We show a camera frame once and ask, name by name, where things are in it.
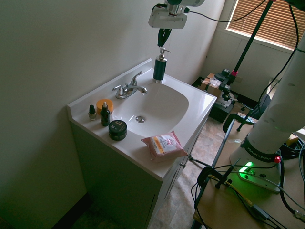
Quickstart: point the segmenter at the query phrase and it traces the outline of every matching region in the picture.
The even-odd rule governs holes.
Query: pink package
[[[154,162],[187,156],[174,131],[165,135],[147,137],[141,141],[148,146]]]

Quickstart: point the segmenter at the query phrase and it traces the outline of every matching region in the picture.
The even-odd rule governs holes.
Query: table
[[[236,129],[239,122],[233,124],[232,130],[228,136],[224,148],[216,158],[216,166],[229,165],[229,155],[240,146],[233,140],[243,140],[252,129],[252,125],[244,125],[240,132]],[[285,160],[285,183],[284,190],[295,199],[300,205],[304,206],[304,184],[300,175],[298,159]],[[303,229],[305,224],[293,217],[281,201],[280,194],[274,194],[264,188],[254,184],[242,181],[237,174],[230,174],[229,178],[232,184],[239,189],[248,199],[257,204],[288,229]],[[222,185],[220,189],[215,188],[217,182],[210,180],[205,189],[202,188],[198,198],[198,210],[206,225],[212,229],[269,229],[270,226],[254,220],[246,211],[237,195],[226,186]],[[303,212],[288,197],[288,204],[293,210]],[[193,215],[196,222],[192,228],[199,228],[200,218],[197,211]]]

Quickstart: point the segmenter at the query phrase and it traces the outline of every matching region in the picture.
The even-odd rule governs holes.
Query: window blinds
[[[238,0],[232,20],[246,15],[261,2],[261,0]],[[262,6],[247,17],[229,23],[228,29],[251,35],[266,7],[267,2],[268,1],[266,1]],[[292,8],[301,39],[305,30],[305,12],[297,9],[296,7]],[[277,0],[272,4],[256,37],[283,45],[288,48],[293,49],[295,47],[295,24],[291,16],[288,3],[283,0]]]

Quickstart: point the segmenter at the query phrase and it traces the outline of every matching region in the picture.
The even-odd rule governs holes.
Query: jar lid
[[[122,120],[114,120],[109,123],[108,129],[112,135],[123,135],[127,131],[127,124]]]
[[[97,103],[96,103],[97,113],[101,114],[102,106],[103,106],[104,102],[106,102],[106,104],[108,106],[108,110],[110,111],[110,113],[112,113],[113,112],[113,102],[110,99],[101,99],[101,100],[97,101]]]

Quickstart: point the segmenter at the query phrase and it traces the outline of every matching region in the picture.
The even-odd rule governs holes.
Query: soap dispenser
[[[164,78],[167,63],[167,59],[164,56],[165,51],[170,52],[165,48],[160,47],[160,55],[156,57],[156,61],[154,63],[153,81],[156,83],[161,83]]]

